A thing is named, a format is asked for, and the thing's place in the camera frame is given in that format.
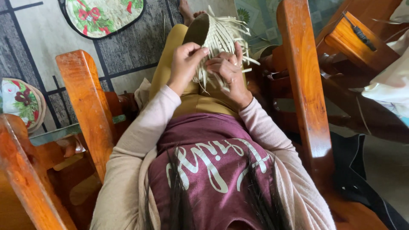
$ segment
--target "pink cardigan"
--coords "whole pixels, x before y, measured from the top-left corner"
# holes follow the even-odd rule
[[[122,135],[107,163],[104,185],[98,195],[91,229],[145,229],[148,167],[156,158],[156,143],[181,104],[178,95],[164,86]],[[256,99],[239,113],[253,140],[276,156],[276,180],[281,201],[293,230],[335,230],[328,205],[301,164],[286,135]],[[151,190],[149,212],[154,228],[160,218]]]

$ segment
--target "maroon t-shirt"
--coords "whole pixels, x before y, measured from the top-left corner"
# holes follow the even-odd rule
[[[159,211],[161,229],[169,229],[170,163],[167,156],[179,146],[178,171],[187,190],[196,229],[225,230],[243,221],[255,230],[260,223],[246,201],[247,154],[265,198],[271,203],[272,162],[253,142],[243,122],[224,114],[196,113],[172,119],[157,147],[161,153],[150,165],[149,184]]]

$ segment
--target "mustard yellow pants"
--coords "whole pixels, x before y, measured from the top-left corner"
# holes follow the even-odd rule
[[[153,75],[149,100],[153,99],[160,88],[168,82],[171,76],[173,51],[182,44],[187,28],[185,25],[177,24],[169,33]],[[207,84],[206,91],[209,94],[202,93],[200,85],[191,81],[180,97],[182,104],[175,110],[173,118],[191,113],[222,113],[239,118],[237,105],[220,91],[219,86],[213,88]]]

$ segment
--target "long black hair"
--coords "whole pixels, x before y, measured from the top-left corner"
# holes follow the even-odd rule
[[[193,220],[193,212],[184,190],[183,182],[178,172],[178,159],[176,154],[168,154],[168,159],[171,164],[171,173],[169,174],[171,181],[170,196],[170,212],[169,212],[169,230],[194,230],[195,224]],[[178,146],[173,149],[174,153],[178,152]],[[255,215],[263,230],[290,230],[289,221],[285,214],[283,204],[281,203],[280,194],[277,189],[275,158],[270,168],[272,181],[269,181],[271,203],[265,198],[256,176],[256,168],[252,167],[250,151],[247,151],[246,167],[248,169],[249,192],[246,193],[246,201],[251,205]],[[146,230],[154,230],[152,219],[149,214],[148,189],[146,188],[145,200],[145,226]]]

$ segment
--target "woven palm leaf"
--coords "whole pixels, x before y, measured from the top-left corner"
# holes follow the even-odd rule
[[[249,48],[247,42],[242,38],[242,34],[250,36],[246,23],[238,21],[232,17],[214,17],[212,10],[209,8],[209,14],[199,15],[189,26],[183,44],[194,42],[202,47],[208,47],[210,52],[207,57],[202,59],[196,74],[193,77],[193,82],[199,83],[202,89],[206,92],[207,83],[216,88],[216,84],[220,85],[221,89],[229,91],[227,84],[218,74],[210,74],[206,71],[205,62],[213,57],[216,57],[220,52],[229,52],[235,54],[234,43],[239,42],[243,50],[243,63],[250,62],[260,64],[256,60],[249,57]]]

